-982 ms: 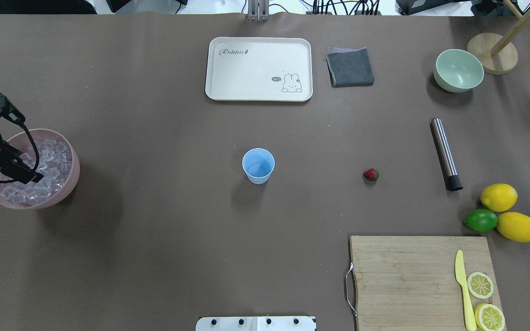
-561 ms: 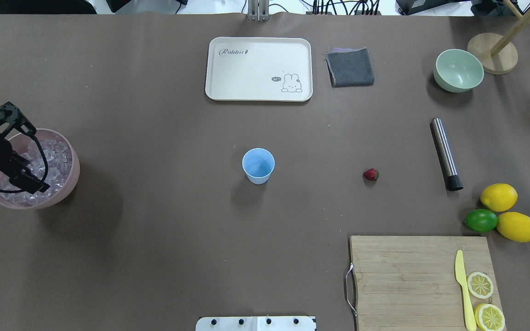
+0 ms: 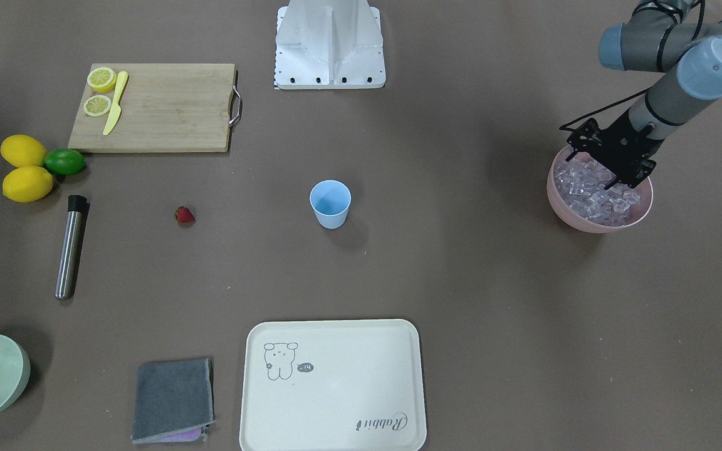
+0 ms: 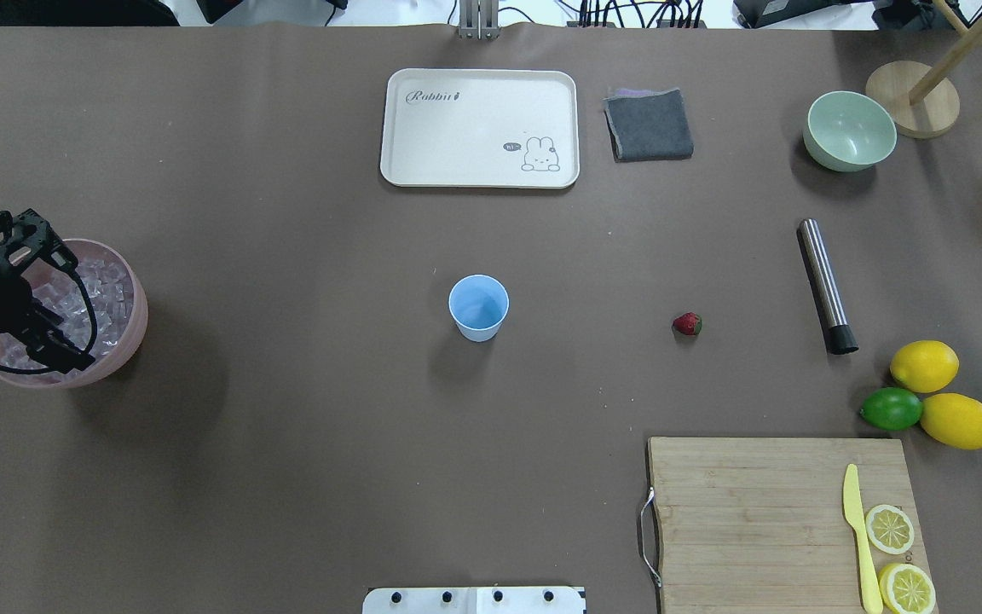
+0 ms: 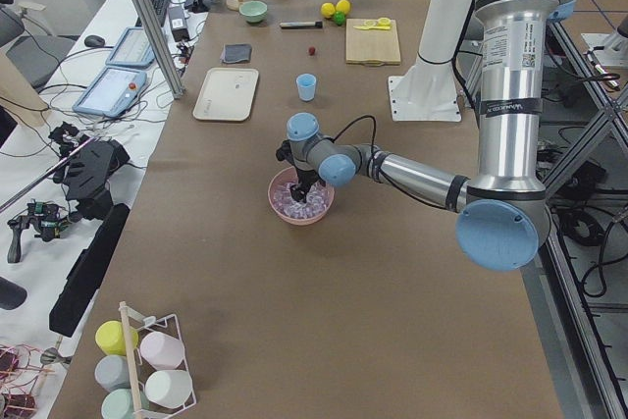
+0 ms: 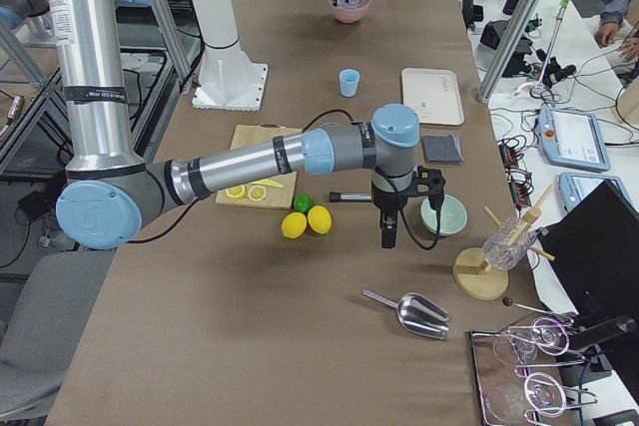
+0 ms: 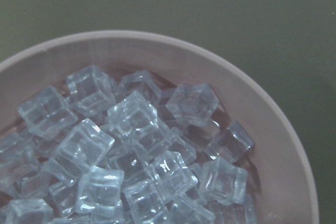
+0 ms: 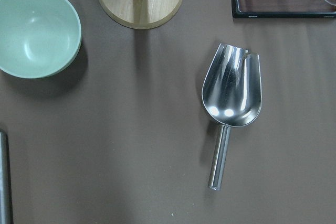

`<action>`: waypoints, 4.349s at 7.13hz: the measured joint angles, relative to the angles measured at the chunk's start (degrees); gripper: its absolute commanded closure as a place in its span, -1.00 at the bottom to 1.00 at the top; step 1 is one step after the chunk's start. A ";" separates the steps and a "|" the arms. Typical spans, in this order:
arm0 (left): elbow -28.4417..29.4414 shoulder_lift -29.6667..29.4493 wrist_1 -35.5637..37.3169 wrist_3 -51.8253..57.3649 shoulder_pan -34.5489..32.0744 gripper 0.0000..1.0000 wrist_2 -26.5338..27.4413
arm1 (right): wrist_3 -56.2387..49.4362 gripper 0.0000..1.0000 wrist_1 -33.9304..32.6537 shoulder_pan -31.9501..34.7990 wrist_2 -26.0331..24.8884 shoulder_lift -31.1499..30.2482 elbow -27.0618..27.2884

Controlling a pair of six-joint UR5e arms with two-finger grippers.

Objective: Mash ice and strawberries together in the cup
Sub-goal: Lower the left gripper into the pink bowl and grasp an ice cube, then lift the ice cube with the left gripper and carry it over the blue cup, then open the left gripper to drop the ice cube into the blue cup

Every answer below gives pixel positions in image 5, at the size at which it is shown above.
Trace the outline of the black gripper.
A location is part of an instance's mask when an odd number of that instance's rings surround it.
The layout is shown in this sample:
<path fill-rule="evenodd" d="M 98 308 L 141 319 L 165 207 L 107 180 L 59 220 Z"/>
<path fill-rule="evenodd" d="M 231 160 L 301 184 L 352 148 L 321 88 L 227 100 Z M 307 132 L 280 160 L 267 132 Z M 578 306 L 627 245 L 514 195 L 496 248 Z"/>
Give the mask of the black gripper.
<path fill-rule="evenodd" d="M 319 176 L 314 170 L 306 171 L 297 167 L 289 140 L 284 140 L 276 150 L 276 159 L 289 162 L 296 171 L 297 182 L 289 187 L 291 198 L 299 203 L 313 204 L 317 196 L 315 183 L 319 181 Z"/>

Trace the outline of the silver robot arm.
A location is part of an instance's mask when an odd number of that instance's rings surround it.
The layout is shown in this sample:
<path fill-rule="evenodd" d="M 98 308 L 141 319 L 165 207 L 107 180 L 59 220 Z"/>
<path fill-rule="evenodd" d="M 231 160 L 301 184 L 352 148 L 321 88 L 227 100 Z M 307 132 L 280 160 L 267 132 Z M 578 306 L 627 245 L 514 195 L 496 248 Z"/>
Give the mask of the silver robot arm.
<path fill-rule="evenodd" d="M 339 145 L 309 113 L 292 116 L 276 155 L 303 201 L 314 183 L 341 186 L 357 175 L 457 214 L 457 242 L 475 264 L 510 271 L 529 263 L 550 233 L 546 189 L 536 175 L 543 110 L 546 23 L 572 13 L 575 0 L 469 0 L 483 34 L 476 177 L 452 175 L 386 152 L 374 143 Z"/>

